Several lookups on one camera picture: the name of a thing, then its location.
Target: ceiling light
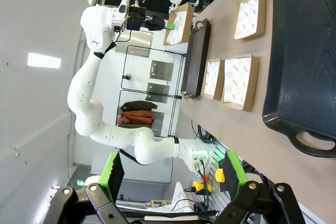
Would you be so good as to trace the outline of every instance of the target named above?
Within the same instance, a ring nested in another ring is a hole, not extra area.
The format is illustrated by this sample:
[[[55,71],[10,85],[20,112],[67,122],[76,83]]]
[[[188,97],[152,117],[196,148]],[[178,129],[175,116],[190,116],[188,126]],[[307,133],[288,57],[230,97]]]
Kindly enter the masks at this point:
[[[27,65],[41,68],[59,68],[61,66],[61,59],[30,52],[28,54]]]

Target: tray handle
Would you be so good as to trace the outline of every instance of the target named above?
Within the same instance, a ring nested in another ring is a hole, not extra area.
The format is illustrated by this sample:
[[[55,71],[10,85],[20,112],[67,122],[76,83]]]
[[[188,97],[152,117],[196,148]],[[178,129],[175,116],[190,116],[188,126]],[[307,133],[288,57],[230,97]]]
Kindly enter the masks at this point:
[[[307,155],[314,156],[314,157],[336,157],[336,139],[326,137],[324,135],[302,129],[290,123],[282,121],[279,118],[278,113],[276,112],[265,113],[262,117],[262,120],[265,123],[265,125],[269,127],[270,129],[275,130],[281,134],[284,134],[286,137],[288,137],[291,144],[294,145],[294,147],[298,149],[299,151],[306,153]],[[297,139],[296,136],[300,132],[307,132],[311,136],[317,139],[320,139],[320,140],[333,141],[335,143],[335,146],[329,150],[321,150],[321,149],[310,147],[306,144],[303,144],[300,140]]]
[[[314,133],[314,132],[310,132],[307,131],[308,134],[310,134],[311,136],[317,138],[317,139],[321,139],[321,140],[327,140],[327,141],[332,141],[335,143],[335,146],[332,149],[329,150],[321,150],[321,149],[316,149],[313,147],[310,147],[306,144],[303,144],[301,141],[299,141],[297,139],[297,134],[300,132],[304,132],[306,130],[299,130],[297,132],[286,132],[286,136],[289,138],[289,141],[292,143],[292,145],[294,145],[294,147],[296,149],[298,149],[299,151],[306,153],[308,155],[314,156],[314,157],[336,157],[336,140],[323,136],[321,134],[318,133]]]
[[[196,21],[196,23],[195,23],[195,29],[200,30],[200,29],[202,29],[203,27],[205,27],[207,20],[208,20],[208,19],[205,18],[204,20],[198,20],[198,21]]]

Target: orange jacket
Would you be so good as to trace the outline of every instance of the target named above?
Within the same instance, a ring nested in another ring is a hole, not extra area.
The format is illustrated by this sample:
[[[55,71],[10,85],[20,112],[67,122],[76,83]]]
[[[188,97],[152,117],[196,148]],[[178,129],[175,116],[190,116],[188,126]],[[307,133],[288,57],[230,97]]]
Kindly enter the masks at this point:
[[[138,110],[123,112],[121,117],[124,123],[152,125],[154,122],[152,115],[153,111]]]

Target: dark serving tray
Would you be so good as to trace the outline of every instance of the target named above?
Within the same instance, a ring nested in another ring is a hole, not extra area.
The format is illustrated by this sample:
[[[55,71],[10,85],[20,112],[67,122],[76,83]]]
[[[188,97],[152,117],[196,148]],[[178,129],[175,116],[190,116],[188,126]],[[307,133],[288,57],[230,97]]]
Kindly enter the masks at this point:
[[[336,0],[274,0],[263,117],[300,151],[336,157],[336,146],[306,146],[297,134],[336,143]]]
[[[210,32],[211,24],[207,18],[197,21],[190,32],[181,85],[181,94],[186,98],[201,94]]]

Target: yellow object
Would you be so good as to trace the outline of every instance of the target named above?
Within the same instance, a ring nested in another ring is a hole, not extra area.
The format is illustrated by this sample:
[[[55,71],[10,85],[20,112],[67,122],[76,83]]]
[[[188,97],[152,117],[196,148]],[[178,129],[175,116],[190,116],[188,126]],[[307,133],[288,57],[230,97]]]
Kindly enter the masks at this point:
[[[216,177],[217,182],[224,183],[225,182],[225,177],[224,177],[223,169],[217,169],[215,177]]]
[[[204,189],[204,184],[202,181],[194,181],[193,186],[196,188],[196,191],[200,191]],[[208,191],[211,193],[212,192],[212,185],[209,183],[206,183],[206,186],[208,187]]]

